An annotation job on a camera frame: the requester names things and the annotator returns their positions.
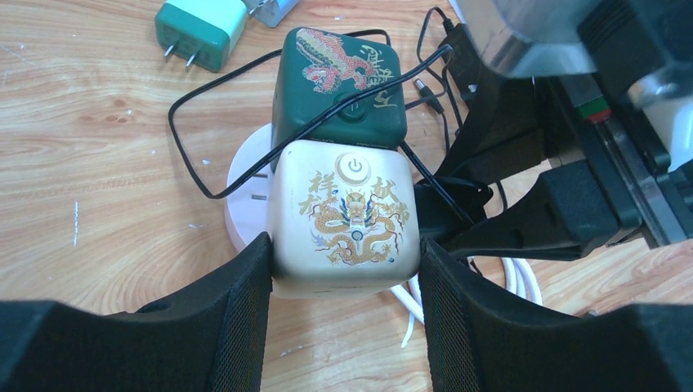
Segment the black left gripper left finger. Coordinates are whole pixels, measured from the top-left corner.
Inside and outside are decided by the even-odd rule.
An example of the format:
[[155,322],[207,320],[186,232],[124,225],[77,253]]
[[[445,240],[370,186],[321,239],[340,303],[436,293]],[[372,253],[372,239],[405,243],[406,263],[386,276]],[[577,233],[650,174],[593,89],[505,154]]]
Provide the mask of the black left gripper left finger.
[[4,391],[258,391],[272,290],[268,234],[139,310],[1,304]]

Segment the white round socket base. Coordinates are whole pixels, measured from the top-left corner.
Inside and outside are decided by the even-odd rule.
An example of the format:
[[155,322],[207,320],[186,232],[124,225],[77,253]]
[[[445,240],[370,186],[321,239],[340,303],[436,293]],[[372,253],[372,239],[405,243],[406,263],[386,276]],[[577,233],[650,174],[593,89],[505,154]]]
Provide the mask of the white round socket base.
[[[239,147],[230,164],[227,184],[231,185],[248,168],[264,157],[271,147],[271,125],[258,128]],[[225,198],[225,223],[229,238],[241,252],[266,230],[268,197],[273,172],[265,165],[258,173]]]

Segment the green plug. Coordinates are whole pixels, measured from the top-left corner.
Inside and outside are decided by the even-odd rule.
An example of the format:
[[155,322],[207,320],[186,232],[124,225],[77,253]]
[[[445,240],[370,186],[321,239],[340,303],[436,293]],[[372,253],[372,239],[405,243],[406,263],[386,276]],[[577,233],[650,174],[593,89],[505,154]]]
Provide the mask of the green plug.
[[169,0],[154,17],[158,44],[168,61],[178,56],[186,68],[219,73],[244,31],[248,7],[237,0]]

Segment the blue plug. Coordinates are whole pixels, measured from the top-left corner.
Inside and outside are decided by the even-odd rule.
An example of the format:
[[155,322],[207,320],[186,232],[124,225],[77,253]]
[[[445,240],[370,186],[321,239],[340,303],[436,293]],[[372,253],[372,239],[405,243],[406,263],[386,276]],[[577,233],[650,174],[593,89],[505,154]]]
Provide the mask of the blue plug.
[[299,3],[299,0],[243,0],[250,18],[275,28]]

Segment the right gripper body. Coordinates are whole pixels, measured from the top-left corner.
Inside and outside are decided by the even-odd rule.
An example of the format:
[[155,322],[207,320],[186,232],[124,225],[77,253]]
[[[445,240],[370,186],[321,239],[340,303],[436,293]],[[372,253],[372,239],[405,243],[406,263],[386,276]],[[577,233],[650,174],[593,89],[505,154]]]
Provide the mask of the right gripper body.
[[584,162],[599,186],[587,198],[607,204],[617,225],[598,246],[691,239],[692,166],[668,171],[670,156],[644,113],[610,102],[590,75],[541,78],[536,91],[551,166]]

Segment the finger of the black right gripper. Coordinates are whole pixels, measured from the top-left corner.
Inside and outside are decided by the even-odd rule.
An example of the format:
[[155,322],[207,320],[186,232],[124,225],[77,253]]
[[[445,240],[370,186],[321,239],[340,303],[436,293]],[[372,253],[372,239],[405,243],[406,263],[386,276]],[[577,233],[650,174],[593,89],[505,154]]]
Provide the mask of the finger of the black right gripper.
[[611,200],[585,160],[541,173],[505,212],[444,242],[461,256],[575,261],[627,238],[642,224],[628,193]]
[[490,185],[546,158],[532,81],[505,78],[482,65],[462,130],[436,174]]

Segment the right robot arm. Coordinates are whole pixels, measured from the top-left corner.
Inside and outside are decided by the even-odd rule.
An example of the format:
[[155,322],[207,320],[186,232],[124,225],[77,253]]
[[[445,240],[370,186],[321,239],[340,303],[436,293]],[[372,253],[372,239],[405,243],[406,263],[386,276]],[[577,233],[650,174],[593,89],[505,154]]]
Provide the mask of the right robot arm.
[[573,261],[692,237],[692,4],[461,1],[446,63],[468,107],[438,168],[492,185],[549,163],[488,217],[439,215],[451,253]]

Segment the beige wooden cube socket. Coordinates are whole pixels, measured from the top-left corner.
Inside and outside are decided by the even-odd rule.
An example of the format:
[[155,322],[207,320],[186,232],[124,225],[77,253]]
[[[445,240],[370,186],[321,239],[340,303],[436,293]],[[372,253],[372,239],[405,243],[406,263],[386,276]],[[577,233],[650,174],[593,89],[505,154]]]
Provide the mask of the beige wooden cube socket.
[[369,296],[418,272],[413,177],[396,151],[294,141],[268,203],[277,297]]

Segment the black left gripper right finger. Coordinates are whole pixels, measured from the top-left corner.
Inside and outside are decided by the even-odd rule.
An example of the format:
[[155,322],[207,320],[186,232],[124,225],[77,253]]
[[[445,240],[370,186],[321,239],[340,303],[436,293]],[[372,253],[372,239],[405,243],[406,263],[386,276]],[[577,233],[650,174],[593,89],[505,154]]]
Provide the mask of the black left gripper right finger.
[[690,305],[631,304],[593,318],[513,295],[421,242],[419,282],[436,391],[689,391]]

